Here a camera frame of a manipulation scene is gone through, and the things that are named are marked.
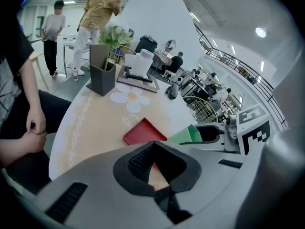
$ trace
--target black t-shirt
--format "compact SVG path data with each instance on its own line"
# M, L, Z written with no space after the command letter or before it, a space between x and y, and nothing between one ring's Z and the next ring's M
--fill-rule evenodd
M168 66L167 70L176 73L181 65L183 65L183 59L179 56L174 56L172 58L172 64Z
M0 25L0 130L21 93L17 73L34 51L16 17L6 19L9 26Z

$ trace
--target green leaves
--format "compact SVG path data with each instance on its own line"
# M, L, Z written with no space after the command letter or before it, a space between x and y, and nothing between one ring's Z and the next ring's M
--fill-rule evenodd
M115 49L122 44L131 42L130 36L132 35L132 32L130 31L125 33L122 31L117 33L117 28L118 26L113 26L109 29L109 31L107 31L105 28L101 28L98 43L108 45L110 49Z
M113 26L111 28L111 36L112 36L112 40L115 41L118 39L118 34L115 32L115 29L118 28L118 26Z

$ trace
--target red tray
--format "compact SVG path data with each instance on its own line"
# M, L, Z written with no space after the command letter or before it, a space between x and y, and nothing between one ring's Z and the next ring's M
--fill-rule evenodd
M143 118L123 136L128 145L146 143L149 141L167 141L167 138L157 130L146 118Z

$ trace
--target yellow shirt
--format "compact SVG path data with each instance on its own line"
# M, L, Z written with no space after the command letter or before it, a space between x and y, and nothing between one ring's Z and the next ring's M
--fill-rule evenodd
M112 13L118 15L121 12L122 0L87 0L84 8L87 13L81 21L81 26L91 29L104 27Z

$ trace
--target railing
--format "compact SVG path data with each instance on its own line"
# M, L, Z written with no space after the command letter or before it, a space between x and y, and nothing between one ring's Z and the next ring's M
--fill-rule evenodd
M226 52L215 49L211 45L209 40L206 38L206 36L202 33L202 31L196 25L195 27L198 32L200 44L204 52L207 55L223 62L231 69L237 71L242 77L244 77L248 82L250 82L253 87L255 87L257 91L269 103L270 107L272 108L278 120L280 121L282 128L285 130L287 128L287 122L278 103L273 98L273 87L269 84L269 82L246 63L240 61L239 59Z

